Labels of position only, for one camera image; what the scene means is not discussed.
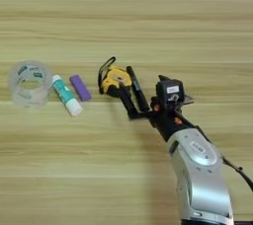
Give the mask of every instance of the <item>cable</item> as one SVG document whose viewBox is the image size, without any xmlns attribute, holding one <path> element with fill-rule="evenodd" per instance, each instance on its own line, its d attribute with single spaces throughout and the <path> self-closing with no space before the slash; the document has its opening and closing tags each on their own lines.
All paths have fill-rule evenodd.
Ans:
<svg viewBox="0 0 253 225">
<path fill-rule="evenodd" d="M 222 155 L 222 158 L 223 158 L 223 161 L 224 161 L 224 165 L 231 167 L 236 173 L 238 173 L 244 179 L 244 181 L 249 185 L 251 190 L 253 191 L 253 182 L 243 172 L 243 168 L 235 166 L 229 160 L 227 160 L 223 155 Z"/>
</svg>

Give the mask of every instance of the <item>glue stick cap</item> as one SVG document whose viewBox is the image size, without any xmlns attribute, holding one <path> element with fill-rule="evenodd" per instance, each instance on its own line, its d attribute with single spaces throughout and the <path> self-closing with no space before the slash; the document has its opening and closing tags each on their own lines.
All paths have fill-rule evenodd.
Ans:
<svg viewBox="0 0 253 225">
<path fill-rule="evenodd" d="M 52 84 L 54 84 L 54 82 L 56 82 L 57 80 L 61 80 L 61 77 L 59 75 L 53 75 L 52 76 Z"/>
<path fill-rule="evenodd" d="M 66 103 L 66 107 L 73 116 L 77 116 L 83 112 L 83 108 L 76 99 L 72 99 Z"/>
</svg>

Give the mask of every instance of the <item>black cable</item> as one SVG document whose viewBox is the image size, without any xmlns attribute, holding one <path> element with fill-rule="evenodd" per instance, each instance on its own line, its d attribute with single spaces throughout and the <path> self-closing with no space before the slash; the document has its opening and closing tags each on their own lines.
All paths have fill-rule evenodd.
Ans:
<svg viewBox="0 0 253 225">
<path fill-rule="evenodd" d="M 249 185 L 251 190 L 253 191 L 253 182 L 243 172 L 243 168 L 235 166 L 229 160 L 227 160 L 223 155 L 222 155 L 222 158 L 223 158 L 224 165 L 231 167 L 236 173 L 238 173 L 244 179 L 244 181 Z"/>
<path fill-rule="evenodd" d="M 109 58 L 99 69 L 99 76 L 98 76 L 98 85 L 99 85 L 99 92 L 100 94 L 103 94 L 103 89 L 101 87 L 102 85 L 102 80 L 103 80 L 103 72 L 106 69 L 109 69 L 110 66 L 116 61 L 116 58 L 114 56 L 112 56 L 111 58 Z"/>
<path fill-rule="evenodd" d="M 206 135 L 204 134 L 204 132 L 198 127 L 193 125 L 191 122 L 189 122 L 187 119 L 185 119 L 181 113 L 179 113 L 178 111 L 175 111 L 175 115 L 180 118 L 185 124 L 187 124 L 190 127 L 193 128 L 197 128 L 199 130 L 199 132 L 206 138 L 206 140 L 208 142 L 211 143 L 211 141 L 206 137 Z M 243 168 L 242 167 L 237 167 L 234 164 L 232 164 L 229 160 L 227 160 L 222 154 L 222 159 L 223 159 L 223 164 L 226 166 L 231 167 L 236 173 L 238 173 L 243 179 L 244 181 L 249 185 L 249 187 L 251 188 L 251 190 L 253 191 L 253 182 L 250 180 L 250 178 L 243 172 Z"/>
</svg>

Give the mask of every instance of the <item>wood grain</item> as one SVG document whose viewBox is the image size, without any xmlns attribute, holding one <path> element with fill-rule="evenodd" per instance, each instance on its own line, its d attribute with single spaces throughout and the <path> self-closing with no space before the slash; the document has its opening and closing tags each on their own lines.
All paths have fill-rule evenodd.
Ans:
<svg viewBox="0 0 253 225">
<path fill-rule="evenodd" d="M 0 224 L 179 224 L 176 177 L 148 122 L 129 122 L 98 94 L 111 55 L 134 66 L 150 98 L 157 75 L 184 81 L 185 116 L 253 178 L 253 0 L 0 0 Z M 44 62 L 66 81 L 80 74 L 93 101 L 71 118 L 57 95 L 17 109 L 7 75 Z M 224 168 L 235 219 L 253 196 Z"/>
</svg>

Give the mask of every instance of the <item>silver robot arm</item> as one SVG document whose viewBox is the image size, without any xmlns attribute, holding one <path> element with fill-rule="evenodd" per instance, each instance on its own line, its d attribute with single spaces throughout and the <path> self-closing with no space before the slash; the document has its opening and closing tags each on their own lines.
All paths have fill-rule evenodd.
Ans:
<svg viewBox="0 0 253 225">
<path fill-rule="evenodd" d="M 178 178 L 182 223 L 234 224 L 218 150 L 195 128 L 175 132 L 167 147 Z"/>
</svg>

